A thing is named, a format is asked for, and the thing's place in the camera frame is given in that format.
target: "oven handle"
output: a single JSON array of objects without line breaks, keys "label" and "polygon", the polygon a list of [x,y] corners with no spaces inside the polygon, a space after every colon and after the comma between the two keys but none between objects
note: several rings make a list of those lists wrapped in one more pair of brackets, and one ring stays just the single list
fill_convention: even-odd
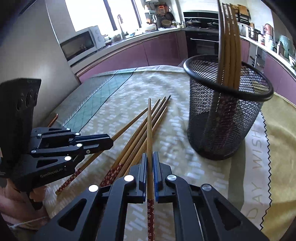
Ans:
[{"label": "oven handle", "polygon": [[219,43],[219,41],[213,41],[213,40],[206,40],[206,39],[193,39],[193,38],[190,38],[190,40],[198,40],[198,41],[208,41],[208,42],[214,42],[214,43]]}]

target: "basket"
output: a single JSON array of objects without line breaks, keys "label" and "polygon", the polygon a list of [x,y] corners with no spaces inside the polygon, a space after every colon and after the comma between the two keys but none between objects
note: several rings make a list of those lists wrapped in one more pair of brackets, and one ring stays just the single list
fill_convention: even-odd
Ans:
[{"label": "basket", "polygon": [[264,101],[272,98],[271,82],[242,62],[238,90],[216,83],[218,56],[187,59],[190,76],[188,139],[192,148],[210,160],[231,157],[253,125]]}]

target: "basket rim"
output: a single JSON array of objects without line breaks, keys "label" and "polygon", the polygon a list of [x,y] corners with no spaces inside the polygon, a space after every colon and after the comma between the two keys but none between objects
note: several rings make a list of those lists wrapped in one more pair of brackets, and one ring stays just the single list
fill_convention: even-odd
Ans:
[{"label": "basket rim", "polygon": [[197,75],[196,73],[194,73],[190,68],[189,65],[192,61],[194,60],[198,60],[199,57],[201,56],[209,56],[209,57],[218,57],[218,55],[208,55],[208,54],[203,54],[203,55],[196,55],[193,57],[190,57],[189,59],[187,59],[184,64],[183,67],[185,69],[185,72],[195,81],[197,81],[198,83],[214,90],[217,91],[219,93],[224,93],[224,94],[228,94],[228,95],[232,95],[233,97],[236,97],[238,99],[242,99],[242,100],[248,100],[248,101],[257,101],[257,102],[264,102],[267,100],[270,100],[272,98],[272,95],[274,93],[274,88],[271,84],[271,82],[269,81],[268,78],[266,78],[265,75],[263,75],[261,72],[259,72],[257,69],[255,69],[253,66],[245,63],[242,61],[242,65],[246,66],[248,68],[250,68],[251,70],[255,71],[257,74],[259,74],[262,78],[265,79],[269,90],[265,93],[249,93],[249,92],[244,92],[244,91],[240,91],[240,90],[235,90],[235,89],[231,89],[227,86],[224,85],[220,85],[217,84],[216,82],[213,82],[211,80],[205,79],[203,77],[200,77],[199,75]]}]

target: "white countertop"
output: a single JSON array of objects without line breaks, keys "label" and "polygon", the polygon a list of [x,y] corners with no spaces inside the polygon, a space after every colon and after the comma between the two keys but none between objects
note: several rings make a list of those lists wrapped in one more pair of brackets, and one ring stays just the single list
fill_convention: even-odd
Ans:
[{"label": "white countertop", "polygon": [[[71,67],[72,72],[74,74],[76,74],[77,72],[79,72],[80,70],[82,70],[83,68],[85,68],[86,66],[88,66],[89,64],[93,63],[94,61],[100,59],[101,57],[108,55],[109,53],[120,49],[124,46],[127,46],[129,44],[138,42],[140,40],[144,40],[146,38],[150,38],[150,37],[154,37],[157,35],[161,35],[161,34],[165,34],[165,33],[170,33],[170,32],[176,32],[176,31],[206,31],[204,29],[188,29],[188,28],[165,28],[165,29],[160,29],[158,31],[154,31],[154,32],[149,32],[149,33],[145,33],[145,34],[141,34],[132,38],[128,38],[122,41],[119,41],[117,43],[113,43],[110,46],[106,46],[103,47],[102,49],[98,50],[97,52],[91,54],[90,56],[86,57],[85,59],[81,60],[80,62],[78,62],[77,64],[75,64],[74,66]],[[258,46],[259,48],[263,49],[264,51],[266,51],[268,54],[270,54],[271,56],[273,56],[278,62],[280,62],[284,67],[286,67],[286,69],[296,78],[296,71],[292,68],[292,65],[286,61],[284,58],[282,58],[281,56],[279,56],[276,52],[268,49],[266,46],[260,44],[257,41],[254,41],[253,39],[250,39],[248,37],[244,37],[244,36],[240,36],[241,39],[247,40],[250,43]]]}]

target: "microwave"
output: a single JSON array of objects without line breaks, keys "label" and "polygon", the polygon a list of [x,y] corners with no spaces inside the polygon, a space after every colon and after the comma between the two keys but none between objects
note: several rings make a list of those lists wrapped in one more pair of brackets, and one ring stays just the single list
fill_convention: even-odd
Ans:
[{"label": "microwave", "polygon": [[61,41],[60,46],[71,66],[89,54],[105,46],[105,39],[101,35],[98,26],[77,31],[74,35],[68,36]]}]

